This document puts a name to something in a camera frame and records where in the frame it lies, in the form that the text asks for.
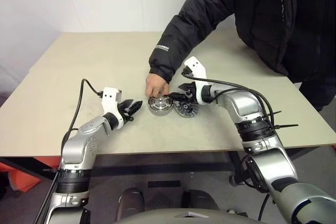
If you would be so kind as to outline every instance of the black puffer jacket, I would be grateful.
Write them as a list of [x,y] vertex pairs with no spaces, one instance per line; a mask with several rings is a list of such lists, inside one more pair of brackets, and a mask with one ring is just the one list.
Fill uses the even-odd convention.
[[[295,29],[296,8],[297,0],[186,0],[150,56],[150,73],[158,74],[169,83],[191,50],[219,22],[234,13],[239,37],[257,51],[266,65],[288,75],[283,62]],[[316,48],[318,43],[316,39],[316,45],[311,46]],[[316,58],[318,50],[313,51],[306,57]],[[307,78],[309,71],[302,74],[302,79]]]

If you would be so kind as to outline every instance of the beige tabletop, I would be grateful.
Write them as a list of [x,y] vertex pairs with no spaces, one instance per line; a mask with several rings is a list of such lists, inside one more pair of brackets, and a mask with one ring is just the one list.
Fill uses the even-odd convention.
[[[0,108],[0,156],[53,156],[75,111],[80,81],[97,89],[115,87],[123,99],[143,100],[135,120],[100,144],[102,154],[242,150],[228,113],[215,105],[186,119],[172,111],[155,116],[144,95],[148,58],[161,33],[64,33],[31,68]],[[285,147],[336,143],[336,134],[286,78],[269,70],[234,30],[212,33],[191,53],[211,79],[235,82],[261,92],[271,103]],[[171,91],[190,82],[178,70]],[[75,127],[102,115],[101,100],[86,86]]]

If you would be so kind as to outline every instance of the floor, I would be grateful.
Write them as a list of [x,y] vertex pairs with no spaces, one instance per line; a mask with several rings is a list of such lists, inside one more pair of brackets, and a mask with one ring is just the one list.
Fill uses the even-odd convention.
[[[321,115],[336,131],[336,100],[326,107]],[[224,160],[227,160],[227,156],[222,153],[189,153],[99,157],[97,164],[132,165]],[[294,160],[294,165],[301,181],[312,183],[336,197],[335,150],[331,146],[313,150]],[[222,211],[235,209],[247,212],[250,218],[256,219],[265,195],[246,186],[232,187],[228,183],[230,174],[230,172],[200,172],[92,178],[90,200],[87,205],[92,213],[91,223],[113,223],[120,194],[123,190],[133,186],[143,191],[147,209],[179,207],[184,189],[200,189],[212,195]],[[181,187],[148,188],[149,181],[157,180],[179,180]],[[48,186],[49,182],[42,182],[26,194],[9,190],[5,198],[0,201],[0,223],[33,223]],[[266,205],[262,220],[266,223],[285,223],[271,200]]]

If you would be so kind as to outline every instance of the robotic arm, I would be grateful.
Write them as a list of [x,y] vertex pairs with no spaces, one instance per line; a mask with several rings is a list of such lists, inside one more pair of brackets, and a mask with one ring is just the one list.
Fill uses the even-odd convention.
[[89,200],[90,172],[100,143],[107,140],[112,130],[121,129],[139,110],[142,101],[125,100],[120,103],[121,91],[104,88],[103,116],[98,116],[78,129],[62,150],[57,187],[51,196],[46,224],[90,223],[90,211],[84,206]]
[[245,159],[253,186],[269,193],[288,223],[334,223],[336,201],[314,185],[298,181],[295,167],[262,109],[260,98],[248,89],[206,81],[206,71],[195,58],[185,61],[184,76],[195,83],[183,84],[188,100],[216,102],[235,123],[248,154]]

